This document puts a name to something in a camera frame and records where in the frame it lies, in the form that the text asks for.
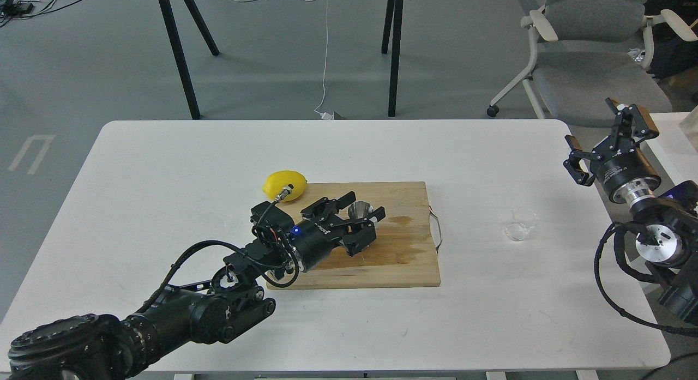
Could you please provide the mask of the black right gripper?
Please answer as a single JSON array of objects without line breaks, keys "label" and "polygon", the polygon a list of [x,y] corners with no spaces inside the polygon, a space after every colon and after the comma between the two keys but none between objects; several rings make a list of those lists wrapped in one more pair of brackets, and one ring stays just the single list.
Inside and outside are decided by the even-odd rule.
[{"label": "black right gripper", "polygon": [[[566,135],[569,155],[563,166],[578,185],[591,186],[598,179],[611,203],[636,204],[653,198],[661,177],[639,151],[639,145],[658,137],[658,127],[645,107],[621,104],[611,98],[604,101],[615,114],[610,134],[590,152],[581,149],[576,137]],[[603,144],[606,152],[615,154],[608,160],[604,160]],[[589,171],[582,169],[583,160],[590,161]]]}]

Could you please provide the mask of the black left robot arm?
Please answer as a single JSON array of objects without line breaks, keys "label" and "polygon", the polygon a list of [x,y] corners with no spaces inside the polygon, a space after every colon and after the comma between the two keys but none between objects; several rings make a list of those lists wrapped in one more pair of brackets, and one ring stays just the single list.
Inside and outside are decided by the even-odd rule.
[{"label": "black left robot arm", "polygon": [[[257,278],[277,288],[292,286],[335,248],[354,256],[377,237],[382,207],[321,198],[301,211],[301,221],[278,208],[294,191],[285,186],[272,201],[251,210],[252,243],[244,248],[215,239],[195,243],[177,258],[159,288],[125,319],[82,315],[42,325],[16,337],[8,358],[11,379],[126,379],[135,377],[186,343],[229,343],[276,310]],[[170,281],[194,254],[229,248],[211,280],[175,286]]]}]

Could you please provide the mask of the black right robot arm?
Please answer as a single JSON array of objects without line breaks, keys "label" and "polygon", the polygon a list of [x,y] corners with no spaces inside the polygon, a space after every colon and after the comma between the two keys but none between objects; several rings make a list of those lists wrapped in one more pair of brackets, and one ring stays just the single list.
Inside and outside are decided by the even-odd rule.
[{"label": "black right robot arm", "polygon": [[[613,222],[600,239],[594,257],[596,284],[619,315],[663,332],[696,337],[696,182],[681,182],[656,196],[660,176],[639,146],[658,137],[658,128],[644,107],[605,101],[614,114],[608,137],[586,152],[576,137],[566,136],[569,156],[563,163],[576,184],[591,186],[598,180],[609,201],[630,208],[631,220]],[[687,328],[644,321],[611,300],[600,278],[600,260],[609,238],[621,271],[637,281],[658,284],[663,289],[658,302],[688,323]]]}]

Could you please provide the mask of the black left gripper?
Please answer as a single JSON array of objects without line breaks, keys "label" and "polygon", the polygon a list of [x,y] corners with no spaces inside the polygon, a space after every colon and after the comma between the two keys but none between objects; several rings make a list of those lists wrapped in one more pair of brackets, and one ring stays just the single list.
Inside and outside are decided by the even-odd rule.
[{"label": "black left gripper", "polygon": [[[290,244],[304,273],[316,268],[335,248],[345,248],[350,257],[361,253],[376,240],[375,227],[356,229],[357,221],[342,220],[338,214],[356,201],[350,191],[341,198],[321,198],[300,211],[304,220],[290,230]],[[378,222],[386,217],[386,209],[376,209]]]}]

